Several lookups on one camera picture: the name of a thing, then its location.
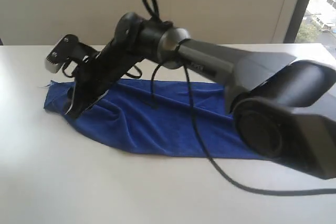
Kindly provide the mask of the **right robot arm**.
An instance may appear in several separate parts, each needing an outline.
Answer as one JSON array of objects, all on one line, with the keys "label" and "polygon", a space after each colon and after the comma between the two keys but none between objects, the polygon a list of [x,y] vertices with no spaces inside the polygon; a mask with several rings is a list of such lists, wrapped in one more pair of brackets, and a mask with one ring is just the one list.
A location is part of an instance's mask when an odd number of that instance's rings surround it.
[{"label": "right robot arm", "polygon": [[65,106],[78,118],[137,62],[186,66],[224,86],[225,109],[243,142],[272,161],[335,178],[335,67],[284,52],[255,52],[194,40],[185,29],[127,13],[114,38],[75,69]]}]

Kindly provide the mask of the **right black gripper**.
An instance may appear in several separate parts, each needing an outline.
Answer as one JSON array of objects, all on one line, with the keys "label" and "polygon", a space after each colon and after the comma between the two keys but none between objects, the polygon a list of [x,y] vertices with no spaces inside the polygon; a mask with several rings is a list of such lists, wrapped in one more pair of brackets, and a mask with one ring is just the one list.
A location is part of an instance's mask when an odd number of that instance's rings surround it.
[{"label": "right black gripper", "polygon": [[109,86],[136,64],[136,55],[122,45],[107,44],[98,54],[74,70],[75,85],[66,93],[64,114],[77,119],[104,98]]}]

